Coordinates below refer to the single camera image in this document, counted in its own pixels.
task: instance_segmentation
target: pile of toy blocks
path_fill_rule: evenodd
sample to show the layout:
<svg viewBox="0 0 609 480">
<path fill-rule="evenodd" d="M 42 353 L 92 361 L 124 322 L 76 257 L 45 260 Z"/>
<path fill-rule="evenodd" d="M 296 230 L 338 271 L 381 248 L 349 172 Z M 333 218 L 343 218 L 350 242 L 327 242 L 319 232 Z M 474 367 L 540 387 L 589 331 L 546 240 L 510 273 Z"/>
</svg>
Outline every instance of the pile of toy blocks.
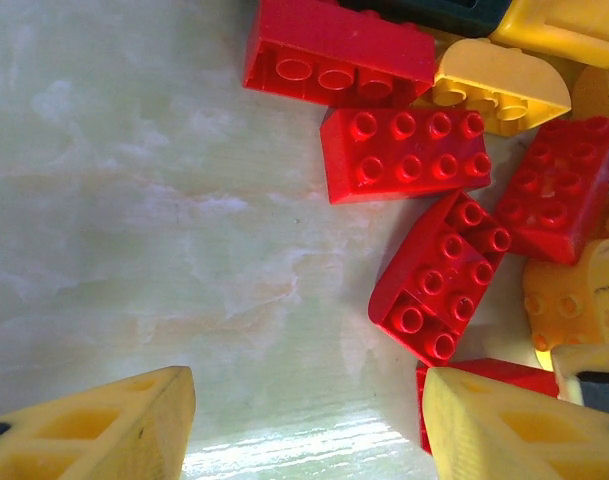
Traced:
<svg viewBox="0 0 609 480">
<path fill-rule="evenodd" d="M 609 343 L 609 15 L 596 23 L 588 4 L 549 3 L 259 2 L 244 85 L 333 109 L 320 128 L 330 203 L 445 195 L 410 228 L 368 310 L 421 360 L 420 408 L 427 370 L 449 365 L 507 252 L 529 258 L 525 309 L 544 368 L 556 345 Z M 415 24 L 455 35 L 436 58 L 435 39 Z M 572 102 L 551 64 L 491 40 L 588 64 Z M 571 107 L 571 120 L 557 118 Z M 486 212 L 465 193 L 491 183 L 484 133 L 535 127 Z M 545 370 L 451 366 L 558 394 Z"/>
</svg>

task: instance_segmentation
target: marble surface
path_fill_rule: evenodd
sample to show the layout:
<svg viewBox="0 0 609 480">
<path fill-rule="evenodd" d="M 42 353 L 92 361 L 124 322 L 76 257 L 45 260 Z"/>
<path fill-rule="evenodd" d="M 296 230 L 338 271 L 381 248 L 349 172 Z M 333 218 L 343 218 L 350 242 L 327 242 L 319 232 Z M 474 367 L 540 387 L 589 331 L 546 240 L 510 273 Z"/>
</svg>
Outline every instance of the marble surface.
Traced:
<svg viewBox="0 0 609 480">
<path fill-rule="evenodd" d="M 241 88 L 254 1 L 0 0 L 0 414 L 193 369 L 185 479 L 435 478 L 366 316 L 434 199 L 331 207 L 319 106 Z M 532 133 L 488 136 L 491 208 Z M 535 364 L 508 256 L 457 358 Z"/>
</svg>

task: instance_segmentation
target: red duplo brick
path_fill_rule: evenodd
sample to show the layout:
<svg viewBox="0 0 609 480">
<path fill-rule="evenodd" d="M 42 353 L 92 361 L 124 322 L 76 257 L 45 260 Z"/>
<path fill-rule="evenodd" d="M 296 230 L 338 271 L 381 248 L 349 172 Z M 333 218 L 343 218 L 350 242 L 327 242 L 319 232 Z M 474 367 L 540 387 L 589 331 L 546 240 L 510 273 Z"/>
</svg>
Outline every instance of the red duplo brick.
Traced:
<svg viewBox="0 0 609 480">
<path fill-rule="evenodd" d="M 320 128 L 332 204 L 475 189 L 491 183 L 479 113 L 339 109 Z"/>
<path fill-rule="evenodd" d="M 544 124 L 497 205 L 510 252 L 574 264 L 608 191 L 609 119 Z"/>
<path fill-rule="evenodd" d="M 539 368 L 527 367 L 526 365 L 505 362 L 495 358 L 479 358 L 476 360 L 455 362 L 448 366 L 500 382 L 510 383 L 516 387 L 525 388 L 526 390 L 531 390 L 533 392 L 543 393 L 550 397 L 557 398 L 557 395 L 559 394 L 559 388 L 555 381 L 555 374 Z M 424 413 L 422 410 L 424 383 L 426 382 L 426 372 L 428 371 L 428 368 L 429 367 L 426 365 L 418 363 L 415 370 L 415 379 L 417 382 L 417 401 L 420 414 L 420 444 L 427 453 L 431 453 L 431 445 L 426 433 Z"/>
<path fill-rule="evenodd" d="M 433 38 L 332 1 L 260 0 L 244 86 L 334 107 L 406 107 L 434 83 Z"/>
<path fill-rule="evenodd" d="M 411 228 L 371 295 L 373 323 L 427 365 L 445 365 L 511 239 L 462 191 Z"/>
</svg>

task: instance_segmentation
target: red building block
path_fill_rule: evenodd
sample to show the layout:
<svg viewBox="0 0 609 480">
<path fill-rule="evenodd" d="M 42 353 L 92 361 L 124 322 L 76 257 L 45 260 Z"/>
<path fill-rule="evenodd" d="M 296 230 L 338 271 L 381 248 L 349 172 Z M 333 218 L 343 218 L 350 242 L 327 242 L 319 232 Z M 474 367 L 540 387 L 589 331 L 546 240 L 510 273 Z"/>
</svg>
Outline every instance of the red building block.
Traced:
<svg viewBox="0 0 609 480">
<path fill-rule="evenodd" d="M 334 107 L 406 107 L 434 82 L 434 40 L 319 0 L 260 0 L 244 86 Z"/>
<path fill-rule="evenodd" d="M 371 321 L 427 365 L 445 365 L 510 242 L 506 229 L 462 191 L 439 200 L 375 285 Z"/>
<path fill-rule="evenodd" d="M 543 125 L 513 175 L 496 214 L 510 251 L 574 264 L 609 191 L 609 119 Z"/>
<path fill-rule="evenodd" d="M 484 120 L 467 110 L 336 110 L 320 129 L 332 204 L 491 183 Z"/>
<path fill-rule="evenodd" d="M 525 388 L 533 392 L 543 393 L 550 397 L 557 398 L 559 388 L 555 381 L 555 374 L 539 368 L 527 367 L 517 363 L 505 362 L 495 358 L 479 358 L 477 360 L 467 360 L 465 362 L 456 362 L 449 364 L 451 368 L 457 368 L 465 372 L 475 373 L 486 378 L 498 380 L 504 383 L 510 383 L 516 387 Z M 422 397 L 424 395 L 424 382 L 426 381 L 426 365 L 417 364 L 415 370 L 417 382 L 417 401 L 420 412 L 420 442 L 422 448 L 431 453 L 431 445 L 426 434 L 426 426 L 424 425 L 424 414 L 422 411 Z"/>
</svg>

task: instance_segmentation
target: dark green building block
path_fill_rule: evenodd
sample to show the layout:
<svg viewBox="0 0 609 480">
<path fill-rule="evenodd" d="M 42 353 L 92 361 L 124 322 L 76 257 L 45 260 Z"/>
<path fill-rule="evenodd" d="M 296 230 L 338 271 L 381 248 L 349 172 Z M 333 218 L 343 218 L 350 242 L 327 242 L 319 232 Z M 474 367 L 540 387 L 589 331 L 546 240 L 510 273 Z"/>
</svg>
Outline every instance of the dark green building block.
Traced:
<svg viewBox="0 0 609 480">
<path fill-rule="evenodd" d="M 511 0 L 340 0 L 353 10 L 374 10 L 397 22 L 412 22 L 464 37 L 487 37 Z"/>
</svg>

